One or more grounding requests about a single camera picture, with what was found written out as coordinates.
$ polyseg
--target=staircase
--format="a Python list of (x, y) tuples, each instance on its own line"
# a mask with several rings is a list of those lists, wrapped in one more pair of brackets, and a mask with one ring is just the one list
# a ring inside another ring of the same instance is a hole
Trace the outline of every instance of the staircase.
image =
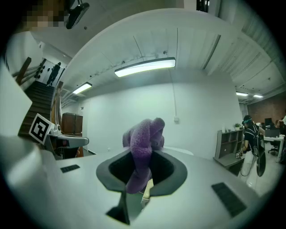
[(25, 91), (26, 95), (30, 98), (30, 100), (32, 100), (33, 103), (24, 118), (18, 136), (29, 139), (33, 142), (37, 142), (32, 136), (29, 135), (29, 130), (37, 113), (47, 120), (50, 120), (50, 107), (52, 104), (54, 89), (54, 87), (46, 87), (46, 84), (35, 81)]

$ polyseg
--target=purple cloth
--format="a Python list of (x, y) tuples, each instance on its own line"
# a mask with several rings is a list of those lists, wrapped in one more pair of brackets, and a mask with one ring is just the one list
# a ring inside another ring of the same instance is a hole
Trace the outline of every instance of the purple cloth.
[(135, 171), (126, 184), (128, 193), (141, 191), (151, 178), (149, 162), (152, 154), (152, 146), (163, 147), (162, 136), (165, 122), (161, 118), (153, 121), (145, 119), (123, 134), (123, 147), (130, 146)]

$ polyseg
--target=white table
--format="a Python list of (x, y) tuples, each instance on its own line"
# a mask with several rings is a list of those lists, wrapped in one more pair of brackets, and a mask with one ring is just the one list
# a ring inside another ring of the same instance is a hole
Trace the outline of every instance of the white table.
[(283, 150), (284, 137), (282, 135), (280, 135), (278, 138), (271, 138), (271, 137), (265, 137), (264, 136), (264, 141), (280, 141), (278, 157), (277, 157), (277, 160), (276, 160), (276, 162), (280, 162), (280, 160), (281, 160), (281, 153), (282, 153), (282, 150)]

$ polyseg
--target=computer monitor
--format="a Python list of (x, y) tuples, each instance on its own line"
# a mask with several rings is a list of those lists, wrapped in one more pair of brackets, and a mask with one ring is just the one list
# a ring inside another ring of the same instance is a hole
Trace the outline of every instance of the computer monitor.
[(265, 119), (265, 125), (269, 126), (272, 123), (272, 118), (266, 118)]

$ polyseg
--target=person wearing cap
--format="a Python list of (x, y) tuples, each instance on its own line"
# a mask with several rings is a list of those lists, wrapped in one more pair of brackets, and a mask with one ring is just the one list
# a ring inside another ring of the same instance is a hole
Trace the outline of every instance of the person wearing cap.
[[(250, 170), (253, 167), (255, 160), (257, 159), (252, 153), (254, 146), (253, 139), (258, 133), (265, 135), (265, 131), (256, 124), (253, 124), (252, 117), (250, 115), (246, 115), (244, 117), (242, 124), (244, 125), (246, 131), (244, 133), (244, 146), (241, 148), (240, 156), (242, 156), (243, 152), (245, 152), (245, 158), (242, 169), (240, 171), (240, 177), (243, 181), (246, 182)], [(250, 187), (252, 186), (251, 182), (247, 182), (247, 184)]]

